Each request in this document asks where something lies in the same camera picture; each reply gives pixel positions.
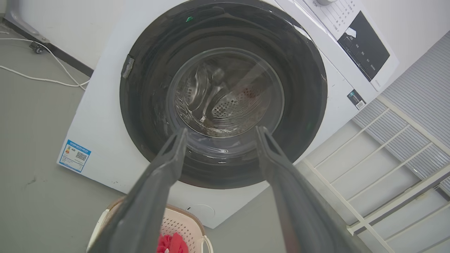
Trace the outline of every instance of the qr code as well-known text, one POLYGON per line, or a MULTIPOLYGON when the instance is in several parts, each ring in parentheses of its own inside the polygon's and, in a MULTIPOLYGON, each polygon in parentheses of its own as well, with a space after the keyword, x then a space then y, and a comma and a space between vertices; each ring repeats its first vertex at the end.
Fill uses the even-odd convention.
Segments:
POLYGON ((83 161, 86 160, 86 157, 87 157, 87 155, 85 155, 81 152, 78 152, 78 154, 76 154, 76 158, 83 160, 83 161))
POLYGON ((362 100, 356 104, 356 108, 358 108, 358 110, 361 110, 361 108, 363 108, 364 106, 365 106, 365 103, 362 100))

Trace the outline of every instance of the front-loading washing machine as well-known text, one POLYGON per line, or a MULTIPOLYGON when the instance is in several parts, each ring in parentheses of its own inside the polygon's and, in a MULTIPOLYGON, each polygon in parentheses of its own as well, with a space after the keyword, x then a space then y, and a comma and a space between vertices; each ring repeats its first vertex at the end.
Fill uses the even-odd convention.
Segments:
POLYGON ((269 185, 254 126, 298 163, 373 100, 398 64, 359 3, 321 3, 129 1, 57 163, 127 193, 185 127, 168 203, 216 227, 269 185))

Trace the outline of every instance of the washing machine door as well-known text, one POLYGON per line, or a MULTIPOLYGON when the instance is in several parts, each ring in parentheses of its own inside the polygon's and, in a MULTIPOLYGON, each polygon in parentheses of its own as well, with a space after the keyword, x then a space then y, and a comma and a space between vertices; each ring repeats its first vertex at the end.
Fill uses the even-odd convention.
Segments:
POLYGON ((142 32, 124 63, 125 126, 151 162, 189 130, 181 181, 227 189, 263 181, 254 126, 294 162, 324 116, 327 83, 314 42, 293 18, 258 0, 192 0, 142 32))

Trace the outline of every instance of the control panel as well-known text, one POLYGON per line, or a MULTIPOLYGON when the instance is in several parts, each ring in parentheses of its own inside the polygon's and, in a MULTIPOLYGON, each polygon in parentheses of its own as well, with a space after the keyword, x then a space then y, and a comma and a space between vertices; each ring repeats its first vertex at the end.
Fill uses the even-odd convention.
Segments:
MULTIPOLYGON (((361 11, 358 0, 304 0, 371 82, 390 54, 361 11)), ((372 83, 378 90, 379 84, 372 83)))

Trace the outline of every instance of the red cloth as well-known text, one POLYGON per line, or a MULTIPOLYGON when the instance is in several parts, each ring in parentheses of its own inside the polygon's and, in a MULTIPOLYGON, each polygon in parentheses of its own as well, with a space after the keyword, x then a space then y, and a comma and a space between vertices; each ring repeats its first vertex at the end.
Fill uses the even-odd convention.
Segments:
POLYGON ((166 249, 169 249, 169 253, 189 253, 187 244, 178 233, 174 233, 173 236, 159 235, 156 253, 165 253, 166 249))

